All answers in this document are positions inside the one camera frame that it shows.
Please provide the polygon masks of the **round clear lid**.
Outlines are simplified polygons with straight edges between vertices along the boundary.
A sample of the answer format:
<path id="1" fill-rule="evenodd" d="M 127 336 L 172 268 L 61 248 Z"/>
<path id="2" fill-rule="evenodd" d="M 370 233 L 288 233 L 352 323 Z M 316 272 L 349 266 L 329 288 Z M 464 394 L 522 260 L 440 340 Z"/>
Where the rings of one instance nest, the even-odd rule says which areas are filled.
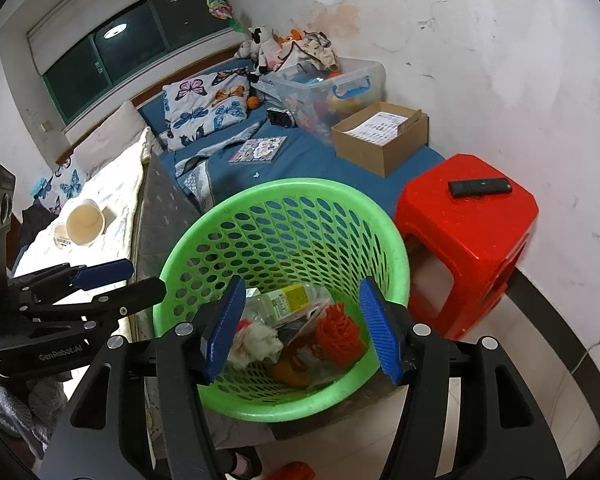
<path id="1" fill-rule="evenodd" d="M 65 249 L 72 245 L 72 240 L 70 240 L 67 229 L 63 224 L 55 226 L 53 240 L 58 249 Z"/>

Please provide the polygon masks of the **white tissue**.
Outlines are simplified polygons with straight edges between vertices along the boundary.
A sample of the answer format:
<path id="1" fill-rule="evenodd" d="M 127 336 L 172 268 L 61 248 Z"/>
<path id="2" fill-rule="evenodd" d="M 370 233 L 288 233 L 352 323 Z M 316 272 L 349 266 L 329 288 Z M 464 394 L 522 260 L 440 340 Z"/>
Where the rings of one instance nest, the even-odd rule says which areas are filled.
<path id="1" fill-rule="evenodd" d="M 277 330 L 258 321 L 240 320 L 227 362 L 235 370 L 244 370 L 251 363 L 276 363 L 284 348 Z"/>

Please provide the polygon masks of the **orange peel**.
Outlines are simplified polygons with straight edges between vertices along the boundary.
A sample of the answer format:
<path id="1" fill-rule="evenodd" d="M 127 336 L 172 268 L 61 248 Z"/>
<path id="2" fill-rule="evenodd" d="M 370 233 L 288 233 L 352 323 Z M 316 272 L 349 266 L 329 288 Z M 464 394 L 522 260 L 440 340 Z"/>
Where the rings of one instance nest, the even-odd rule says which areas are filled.
<path id="1" fill-rule="evenodd" d="M 312 376 L 306 364 L 296 359 L 280 359 L 270 366 L 271 376 L 291 388 L 304 389 L 312 385 Z"/>

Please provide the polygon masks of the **clear bottle yellow label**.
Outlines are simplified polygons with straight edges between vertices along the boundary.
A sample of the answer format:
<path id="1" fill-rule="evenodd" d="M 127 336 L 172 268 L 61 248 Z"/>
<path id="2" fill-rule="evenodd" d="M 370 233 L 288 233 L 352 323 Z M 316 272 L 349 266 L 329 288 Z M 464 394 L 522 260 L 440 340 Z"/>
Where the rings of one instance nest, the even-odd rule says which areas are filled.
<path id="1" fill-rule="evenodd" d="M 246 298 L 242 317 L 277 328 L 330 306 L 332 294 L 324 286 L 294 283 Z"/>

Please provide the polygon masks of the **red mesh net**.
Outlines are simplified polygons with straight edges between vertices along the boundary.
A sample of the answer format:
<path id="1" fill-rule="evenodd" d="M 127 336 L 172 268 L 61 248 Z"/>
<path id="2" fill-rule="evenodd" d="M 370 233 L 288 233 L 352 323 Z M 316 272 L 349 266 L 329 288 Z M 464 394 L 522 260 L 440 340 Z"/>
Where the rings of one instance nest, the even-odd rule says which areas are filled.
<path id="1" fill-rule="evenodd" d="M 344 312 L 342 302 L 328 306 L 315 327 L 316 341 L 324 357 L 340 368 L 348 368 L 365 353 L 360 333 L 360 326 Z"/>

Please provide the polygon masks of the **butterfly print pillow left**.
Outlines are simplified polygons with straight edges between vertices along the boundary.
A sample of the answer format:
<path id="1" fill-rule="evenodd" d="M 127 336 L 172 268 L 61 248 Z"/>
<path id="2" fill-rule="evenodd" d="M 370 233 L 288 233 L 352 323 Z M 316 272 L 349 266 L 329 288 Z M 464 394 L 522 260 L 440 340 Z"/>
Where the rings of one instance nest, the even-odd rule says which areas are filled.
<path id="1" fill-rule="evenodd" d="M 73 157 L 69 157 L 48 177 L 41 178 L 33 185 L 31 197 L 35 203 L 59 216 L 65 203 L 81 194 L 85 182 L 86 173 Z"/>

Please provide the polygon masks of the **butterfly print pillow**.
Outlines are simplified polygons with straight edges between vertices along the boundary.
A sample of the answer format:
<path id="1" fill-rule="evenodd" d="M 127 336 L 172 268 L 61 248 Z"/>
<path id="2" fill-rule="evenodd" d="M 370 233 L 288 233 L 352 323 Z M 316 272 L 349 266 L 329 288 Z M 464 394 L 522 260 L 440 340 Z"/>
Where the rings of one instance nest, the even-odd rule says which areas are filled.
<path id="1" fill-rule="evenodd" d="M 245 67 L 191 76 L 162 87 L 166 131 L 162 148 L 176 152 L 248 118 L 250 83 Z"/>
<path id="2" fill-rule="evenodd" d="M 41 178 L 33 185 L 31 197 L 35 203 L 59 216 L 65 203 L 81 194 L 85 182 L 86 173 L 73 157 L 69 157 L 48 177 Z"/>

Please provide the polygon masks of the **colourful sticker book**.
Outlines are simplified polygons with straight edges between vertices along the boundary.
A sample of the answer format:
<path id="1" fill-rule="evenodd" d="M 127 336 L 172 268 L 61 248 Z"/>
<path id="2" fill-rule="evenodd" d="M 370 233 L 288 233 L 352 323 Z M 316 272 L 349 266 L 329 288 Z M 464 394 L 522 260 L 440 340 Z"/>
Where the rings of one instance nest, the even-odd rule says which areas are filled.
<path id="1" fill-rule="evenodd" d="M 286 142 L 286 136 L 250 139 L 230 158 L 230 164 L 260 164 L 272 162 Z"/>

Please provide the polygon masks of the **red plastic stool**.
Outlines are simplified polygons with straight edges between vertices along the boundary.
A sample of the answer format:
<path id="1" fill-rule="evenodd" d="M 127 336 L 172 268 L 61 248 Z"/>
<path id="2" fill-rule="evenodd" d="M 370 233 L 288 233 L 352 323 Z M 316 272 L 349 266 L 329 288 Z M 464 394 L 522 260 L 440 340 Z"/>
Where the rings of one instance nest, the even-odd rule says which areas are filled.
<path id="1" fill-rule="evenodd" d="M 513 192 L 463 198 L 449 192 L 449 181 L 483 178 L 507 178 Z M 427 249 L 453 277 L 439 311 L 412 286 L 412 318 L 446 338 L 462 338 L 500 301 L 538 215 L 529 191 L 475 155 L 454 155 L 408 182 L 394 223 L 414 257 L 412 268 L 422 266 Z"/>

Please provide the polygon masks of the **green plastic waste basket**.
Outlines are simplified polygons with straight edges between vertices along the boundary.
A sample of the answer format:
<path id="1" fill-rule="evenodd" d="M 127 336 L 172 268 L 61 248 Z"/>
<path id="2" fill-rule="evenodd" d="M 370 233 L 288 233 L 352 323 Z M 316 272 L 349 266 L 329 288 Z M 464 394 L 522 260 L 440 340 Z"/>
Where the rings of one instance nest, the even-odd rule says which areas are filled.
<path id="1" fill-rule="evenodd" d="M 324 179 L 259 184 L 200 217 L 162 268 L 166 298 L 152 309 L 156 335 L 219 299 L 235 275 L 260 292 L 300 282 L 323 285 L 358 326 L 365 324 L 358 303 L 364 278 L 373 278 L 396 304 L 404 304 L 410 291 L 405 245 L 388 214 L 355 188 Z M 201 402 L 248 422 L 289 422 L 325 411 L 378 371 L 367 330 L 361 339 L 364 356 L 329 385 L 291 388 L 276 382 L 261 364 L 245 370 L 227 367 L 211 385 L 200 387 Z"/>

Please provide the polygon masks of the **black remote control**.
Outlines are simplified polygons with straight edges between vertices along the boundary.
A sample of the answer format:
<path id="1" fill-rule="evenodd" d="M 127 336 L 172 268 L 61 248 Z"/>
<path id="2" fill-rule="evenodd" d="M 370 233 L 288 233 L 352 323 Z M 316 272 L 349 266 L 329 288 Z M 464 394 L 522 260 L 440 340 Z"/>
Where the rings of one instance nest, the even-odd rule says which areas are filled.
<path id="1" fill-rule="evenodd" d="M 448 189 L 452 197 L 463 198 L 509 194 L 513 185 L 507 178 L 483 178 L 449 181 Z"/>

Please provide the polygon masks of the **black small device on bed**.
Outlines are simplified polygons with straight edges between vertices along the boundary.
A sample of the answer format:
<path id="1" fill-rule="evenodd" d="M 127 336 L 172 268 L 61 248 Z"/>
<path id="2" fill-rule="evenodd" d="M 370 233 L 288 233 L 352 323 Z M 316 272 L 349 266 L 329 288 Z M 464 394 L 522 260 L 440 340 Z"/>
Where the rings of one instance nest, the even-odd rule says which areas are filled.
<path id="1" fill-rule="evenodd" d="M 283 110 L 282 108 L 269 107 L 266 110 L 266 117 L 276 127 L 294 128 L 297 125 L 294 115 L 289 110 Z"/>

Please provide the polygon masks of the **cow plush toy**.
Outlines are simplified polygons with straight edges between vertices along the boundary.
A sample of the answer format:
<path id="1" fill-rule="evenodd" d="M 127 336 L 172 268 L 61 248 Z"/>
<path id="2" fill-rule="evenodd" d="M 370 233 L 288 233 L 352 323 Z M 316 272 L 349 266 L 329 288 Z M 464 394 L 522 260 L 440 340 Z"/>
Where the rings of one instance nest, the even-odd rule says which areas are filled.
<path id="1" fill-rule="evenodd" d="M 282 65 L 282 47 L 273 33 L 264 26 L 250 27 L 248 38 L 234 54 L 234 58 L 250 58 L 254 69 L 260 75 L 276 72 Z"/>

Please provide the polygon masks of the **fox plush toy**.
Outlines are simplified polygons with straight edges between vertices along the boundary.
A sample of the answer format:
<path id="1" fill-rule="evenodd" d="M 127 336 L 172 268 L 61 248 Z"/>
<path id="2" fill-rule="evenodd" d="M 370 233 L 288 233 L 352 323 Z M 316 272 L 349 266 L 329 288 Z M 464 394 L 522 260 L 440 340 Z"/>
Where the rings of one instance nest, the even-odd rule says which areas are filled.
<path id="1" fill-rule="evenodd" d="M 276 38 L 279 47 L 286 48 L 291 47 L 295 42 L 301 41 L 303 39 L 302 31 L 299 29 L 291 29 L 287 36 L 278 36 Z"/>

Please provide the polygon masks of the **flower wall decoration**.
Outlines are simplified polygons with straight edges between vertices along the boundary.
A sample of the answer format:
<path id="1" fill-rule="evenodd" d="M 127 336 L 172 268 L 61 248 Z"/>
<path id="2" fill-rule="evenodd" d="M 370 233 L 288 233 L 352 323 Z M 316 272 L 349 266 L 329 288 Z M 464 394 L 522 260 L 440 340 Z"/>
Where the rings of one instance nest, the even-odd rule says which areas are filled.
<path id="1" fill-rule="evenodd" d="M 233 7 L 226 0 L 206 0 L 209 13 L 218 20 L 227 22 L 235 32 L 246 32 L 245 27 L 235 18 Z"/>

